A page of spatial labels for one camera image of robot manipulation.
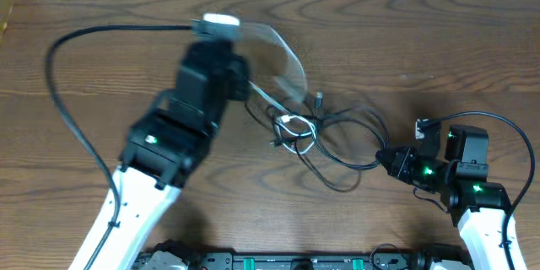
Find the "green led light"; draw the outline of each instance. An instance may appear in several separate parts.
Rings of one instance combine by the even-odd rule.
[[[147,143],[150,143],[150,144],[156,144],[158,143],[158,139],[155,138],[154,136],[152,135],[147,135],[146,138],[144,139],[145,142]]]

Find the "brown tabletop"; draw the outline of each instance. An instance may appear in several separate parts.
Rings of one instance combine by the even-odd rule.
[[[323,91],[333,109],[374,106],[396,145],[413,142],[416,118],[481,110],[510,118],[540,146],[540,0],[17,0],[0,47],[0,268],[68,267],[106,194],[47,94],[46,48],[83,27],[186,24],[205,12],[274,26],[304,63],[311,92]],[[186,32],[109,32],[59,51],[62,96],[111,169],[128,128],[173,85],[193,41]],[[488,130],[489,181],[513,200],[529,172],[519,135],[489,118],[454,122]],[[359,127],[333,132],[337,153],[373,157],[373,138]],[[148,246],[169,238],[238,252],[463,245],[448,215],[382,168],[365,172],[352,193],[331,192],[270,139],[231,103],[212,153]],[[353,174],[311,157],[329,176]],[[529,268],[540,268],[539,191],[533,182],[516,211]]]

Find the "green light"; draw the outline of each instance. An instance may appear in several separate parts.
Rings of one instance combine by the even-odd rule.
[[[158,139],[155,138],[154,136],[152,135],[147,135],[146,138],[144,139],[145,142],[147,143],[150,143],[150,144],[156,144],[158,143]]]

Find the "wooden table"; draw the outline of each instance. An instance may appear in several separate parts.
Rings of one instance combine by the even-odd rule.
[[[509,117],[540,147],[540,0],[17,0],[0,48],[0,268],[66,268],[106,193],[47,94],[46,48],[92,25],[185,24],[204,12],[272,24],[304,63],[311,92],[324,91],[335,109],[375,106],[396,145],[413,141],[418,117],[482,110]],[[111,32],[60,50],[62,96],[111,169],[192,41],[186,32]],[[455,122],[489,131],[489,180],[516,197],[529,170],[518,134],[489,118]],[[357,136],[342,141],[342,153],[372,157],[365,132],[346,130],[335,136]],[[148,246],[169,238],[238,252],[462,245],[448,215],[382,168],[365,172],[355,192],[330,192],[270,139],[231,104],[211,155]],[[312,158],[329,175],[350,174]],[[526,263],[540,269],[539,210],[535,181],[516,218]]]

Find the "wood grain surface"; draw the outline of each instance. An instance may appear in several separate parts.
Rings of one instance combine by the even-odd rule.
[[[17,0],[0,48],[0,268],[68,267],[106,193],[47,95],[46,48],[83,27],[185,24],[205,12],[274,26],[304,63],[311,92],[324,91],[334,109],[374,106],[396,145],[412,142],[418,117],[482,110],[507,116],[540,148],[540,0]],[[111,169],[127,129],[173,84],[193,41],[186,32],[111,32],[60,50],[62,96]],[[489,118],[455,122],[489,131],[489,181],[514,199],[529,162],[518,134]],[[329,132],[347,139],[334,147],[340,154],[369,160],[376,151],[357,127]],[[238,252],[463,246],[449,216],[382,168],[365,172],[355,192],[330,192],[294,155],[269,148],[270,139],[231,104],[211,155],[148,246],[169,238]],[[311,157],[329,176],[352,178]],[[526,263],[540,269],[537,181],[516,219]]]

